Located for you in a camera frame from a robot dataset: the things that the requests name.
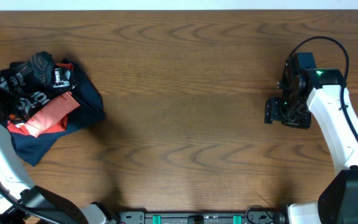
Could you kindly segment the black patterned cycling jersey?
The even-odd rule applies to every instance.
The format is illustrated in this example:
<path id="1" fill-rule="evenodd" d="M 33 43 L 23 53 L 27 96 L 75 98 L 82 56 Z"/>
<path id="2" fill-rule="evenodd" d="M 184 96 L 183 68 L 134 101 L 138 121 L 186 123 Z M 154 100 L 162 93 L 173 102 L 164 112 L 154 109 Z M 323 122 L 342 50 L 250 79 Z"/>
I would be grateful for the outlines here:
<path id="1" fill-rule="evenodd" d="M 71 65 L 57 65 L 48 52 L 0 71 L 0 122 L 27 122 L 53 99 L 74 85 Z"/>

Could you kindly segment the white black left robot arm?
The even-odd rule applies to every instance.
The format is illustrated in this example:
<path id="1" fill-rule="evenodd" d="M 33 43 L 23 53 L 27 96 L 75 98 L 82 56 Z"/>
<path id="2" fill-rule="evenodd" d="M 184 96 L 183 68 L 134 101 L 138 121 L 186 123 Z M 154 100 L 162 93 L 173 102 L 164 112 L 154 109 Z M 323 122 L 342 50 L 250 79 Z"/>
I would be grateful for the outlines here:
<path id="1" fill-rule="evenodd" d="M 35 185 L 14 151 L 10 132 L 0 124 L 0 223 L 107 224 L 113 219 L 97 203 L 79 208 L 73 202 Z"/>

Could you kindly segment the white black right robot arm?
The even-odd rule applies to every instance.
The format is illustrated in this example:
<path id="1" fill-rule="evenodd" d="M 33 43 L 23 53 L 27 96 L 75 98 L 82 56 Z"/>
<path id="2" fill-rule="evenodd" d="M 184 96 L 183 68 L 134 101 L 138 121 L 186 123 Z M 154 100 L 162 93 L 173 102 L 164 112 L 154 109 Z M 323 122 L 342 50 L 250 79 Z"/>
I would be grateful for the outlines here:
<path id="1" fill-rule="evenodd" d="M 313 54 L 293 54 L 278 83 L 282 96 L 266 101 L 266 124 L 308 129 L 316 119 L 334 164 L 318 201 L 289 205 L 287 223 L 358 223 L 358 118 L 344 83 L 338 69 L 318 69 Z"/>

